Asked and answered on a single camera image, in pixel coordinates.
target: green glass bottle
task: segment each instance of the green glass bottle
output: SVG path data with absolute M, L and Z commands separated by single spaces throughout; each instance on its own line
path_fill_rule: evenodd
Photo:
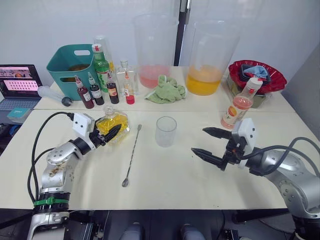
M 92 50 L 94 53 L 94 68 L 100 81 L 101 90 L 107 93 L 108 72 L 110 71 L 109 63 L 105 59 L 104 51 L 101 44 L 93 44 Z

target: green strap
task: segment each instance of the green strap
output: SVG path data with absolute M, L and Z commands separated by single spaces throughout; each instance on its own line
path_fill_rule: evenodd
M 68 204 L 69 200 L 66 199 L 56 199 L 53 196 L 48 197 L 47 199 L 35 201 L 33 203 L 33 206 L 39 206 L 39 205 L 52 205 L 52 204 Z

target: laptop keyboard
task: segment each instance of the laptop keyboard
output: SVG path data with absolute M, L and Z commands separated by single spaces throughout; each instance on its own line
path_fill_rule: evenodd
M 0 110 L 11 111 L 14 108 L 28 108 L 33 109 L 39 100 L 9 100 L 4 99 L 0 103 Z

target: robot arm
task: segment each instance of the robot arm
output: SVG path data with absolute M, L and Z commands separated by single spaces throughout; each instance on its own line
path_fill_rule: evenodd
M 64 225 L 69 219 L 69 198 L 78 162 L 89 151 L 104 146 L 121 128 L 119 124 L 107 135 L 101 135 L 95 128 L 95 122 L 86 114 L 75 113 L 72 128 L 78 138 L 66 142 L 48 154 L 47 166 L 41 178 L 39 200 L 34 202 L 34 215 L 27 240 L 44 239 L 43 236 L 50 239 L 51 235 L 52 239 L 65 239 Z
M 319 239 L 320 178 L 309 172 L 298 156 L 289 153 L 274 171 L 270 169 L 280 161 L 283 151 L 267 150 L 241 160 L 244 154 L 251 152 L 254 154 L 260 150 L 254 147 L 257 131 L 250 118 L 237 122 L 232 132 L 215 127 L 203 130 L 214 137 L 229 139 L 229 142 L 222 158 L 206 150 L 192 148 L 197 156 L 216 165 L 222 171 L 226 169 L 228 163 L 238 164 L 239 168 L 246 166 L 250 173 L 266 177 L 279 190 L 292 214 L 299 237 L 305 240 Z

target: laptop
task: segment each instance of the laptop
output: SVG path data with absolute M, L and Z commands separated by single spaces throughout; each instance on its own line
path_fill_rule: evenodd
M 4 97 L 0 102 L 0 123 L 13 124 L 7 115 L 14 108 L 33 109 L 41 99 L 39 86 L 42 83 L 34 65 L 0 64 L 0 92 Z

